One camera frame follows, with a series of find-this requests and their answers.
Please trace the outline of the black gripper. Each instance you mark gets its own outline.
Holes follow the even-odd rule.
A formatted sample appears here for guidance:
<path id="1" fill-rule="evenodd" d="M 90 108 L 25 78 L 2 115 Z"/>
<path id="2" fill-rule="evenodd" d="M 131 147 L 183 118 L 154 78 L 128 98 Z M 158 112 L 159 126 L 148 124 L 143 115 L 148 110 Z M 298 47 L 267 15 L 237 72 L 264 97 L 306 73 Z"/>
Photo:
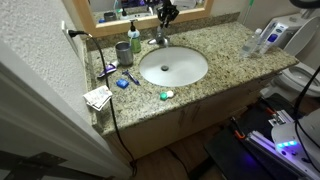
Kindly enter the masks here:
<path id="1" fill-rule="evenodd" d="M 157 8 L 157 17 L 161 21 L 161 28 L 165 27 L 165 20 L 168 20 L 168 24 L 170 24 L 178 14 L 179 10 L 176 5 L 173 5 L 170 0 L 163 0 L 162 6 Z"/>

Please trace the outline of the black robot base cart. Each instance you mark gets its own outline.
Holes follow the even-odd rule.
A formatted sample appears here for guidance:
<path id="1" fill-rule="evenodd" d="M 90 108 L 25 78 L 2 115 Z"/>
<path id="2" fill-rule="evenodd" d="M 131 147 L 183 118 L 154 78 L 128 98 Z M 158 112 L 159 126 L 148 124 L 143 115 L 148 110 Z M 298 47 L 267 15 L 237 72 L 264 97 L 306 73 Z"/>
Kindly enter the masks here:
<path id="1" fill-rule="evenodd" d="M 293 115 L 293 104 L 274 94 L 259 100 L 236 122 L 245 135 L 257 131 L 265 139 L 273 141 L 273 126 L 292 121 Z M 304 130 L 318 140 L 319 111 L 298 111 L 297 117 Z M 259 138 L 240 139 L 234 134 L 234 129 L 232 123 L 205 145 L 207 153 L 227 180 L 310 180 L 304 173 L 295 172 L 292 166 L 268 153 L 259 145 Z"/>

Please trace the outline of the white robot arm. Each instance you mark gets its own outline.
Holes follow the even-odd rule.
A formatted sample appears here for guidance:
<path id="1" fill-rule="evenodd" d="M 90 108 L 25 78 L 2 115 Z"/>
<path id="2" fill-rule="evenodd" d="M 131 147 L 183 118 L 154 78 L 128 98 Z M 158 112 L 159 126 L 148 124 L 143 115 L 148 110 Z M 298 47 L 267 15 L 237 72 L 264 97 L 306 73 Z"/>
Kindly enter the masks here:
<path id="1" fill-rule="evenodd" d="M 273 126 L 271 132 L 273 141 L 265 139 L 257 131 L 252 131 L 250 134 L 245 135 L 235 119 L 232 119 L 235 127 L 234 134 L 238 138 L 247 138 L 248 140 L 253 137 L 259 138 L 259 145 L 268 153 L 276 155 L 277 160 L 284 161 L 287 166 L 292 166 L 295 172 L 304 173 L 305 177 L 310 180 L 320 179 L 319 168 L 315 164 L 319 160 L 318 143 L 304 130 L 297 113 L 302 98 L 317 74 L 318 71 L 313 74 L 300 93 L 294 106 L 293 120 Z"/>

